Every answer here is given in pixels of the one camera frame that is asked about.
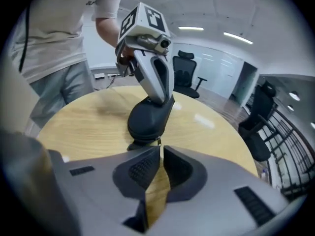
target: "black office chair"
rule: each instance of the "black office chair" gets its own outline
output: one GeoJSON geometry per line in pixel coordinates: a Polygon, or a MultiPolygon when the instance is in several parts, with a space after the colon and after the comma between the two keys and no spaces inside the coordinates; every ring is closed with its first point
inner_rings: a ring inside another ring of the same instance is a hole
{"type": "Polygon", "coordinates": [[[196,61],[192,59],[194,59],[193,53],[186,53],[183,51],[179,51],[178,56],[173,57],[175,73],[174,91],[196,99],[200,96],[197,90],[201,82],[207,80],[198,77],[200,80],[196,89],[191,88],[192,76],[197,66],[196,61]]]}
{"type": "Polygon", "coordinates": [[[253,159],[259,162],[266,161],[271,152],[266,142],[278,134],[278,130],[268,123],[268,119],[272,114],[274,99],[276,96],[275,88],[265,82],[262,86],[257,86],[254,94],[253,104],[251,107],[251,115],[239,124],[238,132],[249,148],[253,159]],[[272,135],[263,140],[258,131],[267,126],[272,135]]]}

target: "doorway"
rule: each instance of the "doorway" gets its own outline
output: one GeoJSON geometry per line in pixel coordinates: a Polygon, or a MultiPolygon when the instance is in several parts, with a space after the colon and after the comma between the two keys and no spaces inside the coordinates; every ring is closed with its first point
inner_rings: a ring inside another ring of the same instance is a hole
{"type": "Polygon", "coordinates": [[[239,105],[242,105],[252,86],[252,82],[255,78],[256,72],[256,67],[247,62],[244,62],[240,77],[238,78],[230,97],[231,100],[236,101],[239,105]]]}

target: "ceiling light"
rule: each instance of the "ceiling light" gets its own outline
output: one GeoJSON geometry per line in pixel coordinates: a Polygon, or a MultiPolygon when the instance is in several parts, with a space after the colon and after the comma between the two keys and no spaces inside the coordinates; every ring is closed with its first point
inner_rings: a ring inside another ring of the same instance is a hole
{"type": "Polygon", "coordinates": [[[248,43],[248,44],[250,44],[250,45],[252,44],[251,41],[249,41],[249,40],[247,40],[247,39],[244,39],[244,38],[242,38],[242,37],[236,36],[236,35],[234,35],[234,34],[230,34],[230,33],[227,33],[227,32],[224,32],[223,34],[224,34],[225,36],[234,37],[234,38],[236,38],[236,39],[238,39],[238,40],[244,41],[244,42],[246,42],[246,43],[248,43]]]}
{"type": "Polygon", "coordinates": [[[297,101],[300,101],[300,97],[299,97],[297,91],[292,91],[292,92],[290,92],[289,94],[290,94],[290,96],[291,96],[293,99],[295,99],[295,100],[297,100],[297,101]]]}
{"type": "Polygon", "coordinates": [[[226,63],[232,64],[230,61],[226,61],[226,60],[224,60],[224,59],[221,59],[221,60],[224,61],[224,62],[226,62],[226,63]]]}
{"type": "Polygon", "coordinates": [[[294,111],[294,108],[292,105],[288,105],[287,108],[289,108],[291,111],[294,111]]]}
{"type": "Polygon", "coordinates": [[[180,26],[178,27],[180,30],[203,30],[202,27],[188,27],[188,26],[180,26]]]}

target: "round table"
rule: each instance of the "round table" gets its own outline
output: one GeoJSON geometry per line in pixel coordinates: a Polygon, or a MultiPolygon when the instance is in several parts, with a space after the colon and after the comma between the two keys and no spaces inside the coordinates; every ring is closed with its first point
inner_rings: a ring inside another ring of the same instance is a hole
{"type": "MultiPolygon", "coordinates": [[[[221,157],[257,176],[246,144],[223,117],[195,99],[177,92],[173,95],[175,104],[161,137],[162,145],[221,157]]],[[[146,96],[140,86],[87,94],[56,113],[40,131],[38,139],[46,148],[59,151],[70,161],[126,152],[133,142],[127,129],[129,113],[146,96]]],[[[170,189],[162,160],[160,166],[146,191],[149,225],[163,212],[170,189]]]]}

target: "chair armrest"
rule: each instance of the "chair armrest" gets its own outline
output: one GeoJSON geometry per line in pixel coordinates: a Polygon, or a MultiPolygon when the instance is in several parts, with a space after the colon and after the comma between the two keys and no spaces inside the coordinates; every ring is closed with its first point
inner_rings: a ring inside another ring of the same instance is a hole
{"type": "Polygon", "coordinates": [[[264,117],[262,117],[261,115],[258,115],[258,118],[270,129],[272,133],[276,131],[274,127],[272,127],[264,117]]]}
{"type": "Polygon", "coordinates": [[[200,79],[201,81],[208,81],[208,80],[201,78],[201,77],[198,77],[198,79],[200,79]]]}
{"type": "Polygon", "coordinates": [[[208,81],[208,80],[206,80],[206,79],[204,79],[204,78],[201,78],[201,77],[198,77],[198,79],[199,79],[199,82],[198,82],[198,85],[196,86],[195,91],[197,91],[197,90],[198,90],[198,88],[199,88],[199,86],[200,86],[201,82],[203,82],[203,81],[208,81]]]}

